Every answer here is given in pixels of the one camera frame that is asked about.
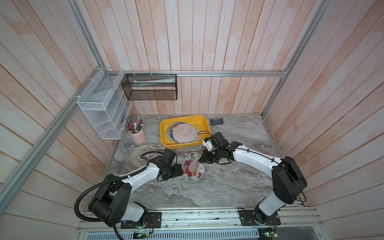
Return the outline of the white bear green coaster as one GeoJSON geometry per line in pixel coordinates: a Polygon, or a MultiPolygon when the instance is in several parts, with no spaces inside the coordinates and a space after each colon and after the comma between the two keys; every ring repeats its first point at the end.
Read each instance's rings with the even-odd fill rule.
{"type": "Polygon", "coordinates": [[[147,160],[141,158],[141,155],[147,152],[156,151],[156,149],[151,145],[142,145],[134,149],[131,155],[131,162],[136,168],[140,168],[147,164],[147,160]]]}

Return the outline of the floral rose round coaster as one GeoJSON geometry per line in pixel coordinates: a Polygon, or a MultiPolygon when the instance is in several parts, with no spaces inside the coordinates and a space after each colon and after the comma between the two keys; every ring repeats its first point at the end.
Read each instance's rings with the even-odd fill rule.
{"type": "Polygon", "coordinates": [[[197,152],[189,153],[182,161],[183,178],[187,182],[197,182],[205,172],[205,167],[199,162],[201,155],[197,152]]]}

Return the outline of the blue bear car coaster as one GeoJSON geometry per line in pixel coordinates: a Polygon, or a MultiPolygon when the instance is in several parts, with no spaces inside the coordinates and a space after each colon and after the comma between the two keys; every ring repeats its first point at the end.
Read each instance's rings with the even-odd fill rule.
{"type": "Polygon", "coordinates": [[[167,128],[167,137],[168,139],[170,139],[171,141],[173,142],[176,142],[176,140],[173,138],[173,131],[176,127],[178,127],[179,125],[183,125],[183,124],[186,124],[184,122],[175,122],[175,123],[172,123],[168,128],[167,128]]]}

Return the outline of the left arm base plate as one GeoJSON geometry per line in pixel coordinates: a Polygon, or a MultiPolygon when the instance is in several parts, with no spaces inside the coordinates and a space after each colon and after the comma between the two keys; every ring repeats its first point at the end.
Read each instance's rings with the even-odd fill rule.
{"type": "Polygon", "coordinates": [[[145,224],[133,221],[122,221],[121,229],[132,229],[132,230],[149,230],[152,228],[160,228],[162,221],[162,213],[161,212],[149,212],[146,215],[147,222],[145,224]]]}

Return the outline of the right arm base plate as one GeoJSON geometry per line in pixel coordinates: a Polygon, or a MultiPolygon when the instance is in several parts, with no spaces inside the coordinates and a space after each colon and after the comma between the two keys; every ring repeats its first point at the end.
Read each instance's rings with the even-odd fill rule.
{"type": "Polygon", "coordinates": [[[265,215],[262,211],[246,210],[244,208],[238,208],[238,214],[242,226],[266,226],[281,225],[280,216],[278,211],[274,212],[271,216],[265,215]]]}

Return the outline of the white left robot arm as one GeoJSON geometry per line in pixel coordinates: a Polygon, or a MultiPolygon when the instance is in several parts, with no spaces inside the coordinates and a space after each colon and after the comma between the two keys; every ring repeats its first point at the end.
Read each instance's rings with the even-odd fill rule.
{"type": "Polygon", "coordinates": [[[145,227],[148,209],[138,203],[130,203],[135,190],[152,180],[167,181],[183,175],[182,165],[175,152],[149,151],[140,155],[145,164],[137,170],[122,176],[110,174],[103,182],[94,186],[96,193],[89,204],[89,211],[95,215],[89,222],[103,222],[114,227],[119,222],[130,221],[138,227],[145,227]]]}

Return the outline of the large pink unicorn coaster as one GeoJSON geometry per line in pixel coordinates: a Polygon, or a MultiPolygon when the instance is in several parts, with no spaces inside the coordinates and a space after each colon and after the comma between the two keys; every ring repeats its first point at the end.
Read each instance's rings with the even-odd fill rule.
{"type": "Polygon", "coordinates": [[[190,124],[180,124],[174,128],[172,135],[174,140],[178,143],[190,143],[196,141],[198,130],[190,124]]]}

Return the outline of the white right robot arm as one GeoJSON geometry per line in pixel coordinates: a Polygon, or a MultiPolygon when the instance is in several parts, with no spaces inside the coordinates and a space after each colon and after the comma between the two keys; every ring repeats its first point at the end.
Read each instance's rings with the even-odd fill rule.
{"type": "Polygon", "coordinates": [[[273,190],[255,207],[256,217],[269,217],[285,205],[293,204],[308,185],[296,161],[291,157],[271,157],[239,142],[229,143],[220,132],[205,138],[202,144],[206,149],[199,162],[219,164],[221,159],[228,160],[228,164],[239,162],[272,179],[273,190]]]}

